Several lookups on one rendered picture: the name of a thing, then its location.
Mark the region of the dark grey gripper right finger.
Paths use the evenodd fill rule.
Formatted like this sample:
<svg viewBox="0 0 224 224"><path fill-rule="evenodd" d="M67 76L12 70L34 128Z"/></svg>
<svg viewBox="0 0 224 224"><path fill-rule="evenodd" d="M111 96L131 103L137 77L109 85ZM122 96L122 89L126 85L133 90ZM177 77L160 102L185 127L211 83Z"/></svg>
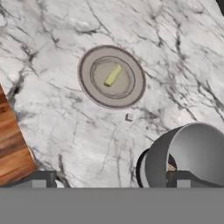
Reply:
<svg viewBox="0 0 224 224"><path fill-rule="evenodd" d="M189 171L168 171L166 186L170 188L223 188L223 185L202 180Z"/></svg>

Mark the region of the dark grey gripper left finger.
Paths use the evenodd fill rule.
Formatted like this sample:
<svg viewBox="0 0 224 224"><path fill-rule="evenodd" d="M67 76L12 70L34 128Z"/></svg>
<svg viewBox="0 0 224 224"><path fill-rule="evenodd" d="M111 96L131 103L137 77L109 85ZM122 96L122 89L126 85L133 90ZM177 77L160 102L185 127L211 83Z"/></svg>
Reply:
<svg viewBox="0 0 224 224"><path fill-rule="evenodd" d="M4 185L3 188L56 188L56 172L55 171L35 171L32 174Z"/></svg>

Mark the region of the grey stand mixer bowl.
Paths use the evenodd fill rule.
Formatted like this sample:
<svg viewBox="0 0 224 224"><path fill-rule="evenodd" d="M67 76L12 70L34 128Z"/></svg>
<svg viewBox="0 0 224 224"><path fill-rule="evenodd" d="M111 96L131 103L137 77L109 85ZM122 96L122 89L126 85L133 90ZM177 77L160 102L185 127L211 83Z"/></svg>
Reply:
<svg viewBox="0 0 224 224"><path fill-rule="evenodd" d="M166 187L169 155L179 171L224 186L224 134L214 126L189 123L158 138L145 159L145 176L150 187Z"/></svg>

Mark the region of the yellow butter stick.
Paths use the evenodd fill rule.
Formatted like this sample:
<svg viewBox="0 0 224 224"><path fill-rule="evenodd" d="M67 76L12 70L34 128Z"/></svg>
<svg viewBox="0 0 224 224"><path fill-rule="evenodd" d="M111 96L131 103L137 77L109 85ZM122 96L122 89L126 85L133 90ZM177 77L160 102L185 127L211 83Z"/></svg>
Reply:
<svg viewBox="0 0 224 224"><path fill-rule="evenodd" d="M103 82L103 84L106 87L111 87L114 82L116 81L116 79L118 78L118 76L120 75L121 71L122 71L122 67L117 64L115 66L115 68L110 72L110 74L107 76L106 80Z"/></svg>

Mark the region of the round beige plate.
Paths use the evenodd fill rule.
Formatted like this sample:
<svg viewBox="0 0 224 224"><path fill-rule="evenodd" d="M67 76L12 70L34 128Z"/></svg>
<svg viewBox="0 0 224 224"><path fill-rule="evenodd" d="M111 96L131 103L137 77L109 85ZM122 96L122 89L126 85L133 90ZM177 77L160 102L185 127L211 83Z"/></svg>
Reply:
<svg viewBox="0 0 224 224"><path fill-rule="evenodd" d="M117 65L122 71L112 86L105 80ZM114 45L99 45L81 58L78 81L85 94L96 104L107 109L126 109L139 102L144 95L146 78L135 57Z"/></svg>

